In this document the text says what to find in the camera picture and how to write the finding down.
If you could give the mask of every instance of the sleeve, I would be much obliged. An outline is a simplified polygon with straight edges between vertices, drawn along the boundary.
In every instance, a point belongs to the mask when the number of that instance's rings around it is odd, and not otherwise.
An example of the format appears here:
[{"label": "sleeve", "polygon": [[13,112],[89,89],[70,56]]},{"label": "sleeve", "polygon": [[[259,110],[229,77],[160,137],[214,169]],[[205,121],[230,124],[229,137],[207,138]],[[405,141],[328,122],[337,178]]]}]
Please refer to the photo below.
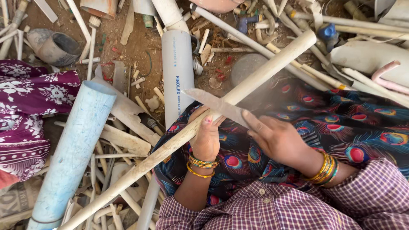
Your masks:
[{"label": "sleeve", "polygon": [[168,196],[160,207],[156,229],[193,229],[193,221],[198,214],[199,212],[183,207],[173,196]]},{"label": "sleeve", "polygon": [[357,174],[323,190],[364,229],[409,228],[409,183],[384,158],[369,161]]}]

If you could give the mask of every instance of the woman's left hand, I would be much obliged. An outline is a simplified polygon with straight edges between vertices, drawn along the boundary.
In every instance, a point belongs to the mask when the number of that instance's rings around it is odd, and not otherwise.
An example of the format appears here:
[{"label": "woman's left hand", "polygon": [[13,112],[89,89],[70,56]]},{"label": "woman's left hand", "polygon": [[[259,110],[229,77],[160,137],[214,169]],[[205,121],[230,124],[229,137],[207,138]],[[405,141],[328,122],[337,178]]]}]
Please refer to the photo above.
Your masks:
[{"label": "woman's left hand", "polygon": [[[190,115],[188,124],[208,109],[207,106],[198,108]],[[224,120],[226,120],[226,117],[221,116],[213,121],[211,115],[207,115],[202,120],[198,133],[190,140],[190,146],[192,147],[195,158],[202,161],[214,161],[216,159],[220,149],[219,125],[222,124]]]}]

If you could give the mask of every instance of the purple checkered shirt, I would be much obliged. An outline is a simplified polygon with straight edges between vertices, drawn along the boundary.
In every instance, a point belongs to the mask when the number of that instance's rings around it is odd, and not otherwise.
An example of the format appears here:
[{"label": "purple checkered shirt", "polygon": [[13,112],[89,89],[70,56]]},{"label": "purple checkered shirt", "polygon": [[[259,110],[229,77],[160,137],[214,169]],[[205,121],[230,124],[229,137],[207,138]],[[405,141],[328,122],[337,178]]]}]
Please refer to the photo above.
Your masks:
[{"label": "purple checkered shirt", "polygon": [[409,183],[379,158],[329,189],[255,181],[200,212],[169,196],[156,229],[409,229]]}]

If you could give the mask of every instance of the hand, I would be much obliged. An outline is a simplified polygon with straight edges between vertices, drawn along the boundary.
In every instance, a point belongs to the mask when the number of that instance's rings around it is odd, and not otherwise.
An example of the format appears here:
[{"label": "hand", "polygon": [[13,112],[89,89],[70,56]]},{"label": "hand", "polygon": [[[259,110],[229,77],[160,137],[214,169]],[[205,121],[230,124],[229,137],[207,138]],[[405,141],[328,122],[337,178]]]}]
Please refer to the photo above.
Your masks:
[{"label": "hand", "polygon": [[[201,106],[189,117],[188,124],[204,113],[209,108]],[[214,161],[219,154],[219,125],[226,120],[225,116],[221,116],[215,121],[212,116],[206,116],[200,123],[198,133],[190,140],[193,155],[195,158],[202,161]]]},{"label": "hand", "polygon": [[267,116],[257,119],[246,110],[242,115],[251,127],[247,133],[254,138],[268,157],[299,171],[307,171],[308,176],[314,173],[316,168],[319,171],[324,162],[322,154],[310,148],[292,124]]}]

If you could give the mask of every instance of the pink pipe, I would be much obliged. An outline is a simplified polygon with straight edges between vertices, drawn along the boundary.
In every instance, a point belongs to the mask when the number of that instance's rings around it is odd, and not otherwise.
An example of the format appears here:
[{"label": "pink pipe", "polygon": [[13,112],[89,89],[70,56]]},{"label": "pink pipe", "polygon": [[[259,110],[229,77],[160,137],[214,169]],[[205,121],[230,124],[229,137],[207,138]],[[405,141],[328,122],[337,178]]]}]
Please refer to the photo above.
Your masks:
[{"label": "pink pipe", "polygon": [[386,64],[385,66],[379,68],[377,71],[375,71],[375,73],[373,73],[372,75],[372,81],[378,83],[379,85],[388,88],[388,89],[392,89],[392,90],[396,90],[398,92],[402,92],[404,94],[408,94],[409,95],[409,88],[405,87],[405,86],[401,86],[393,81],[387,81],[381,78],[382,74],[393,70],[394,68],[400,66],[400,62],[398,60],[394,60],[388,64]]}]

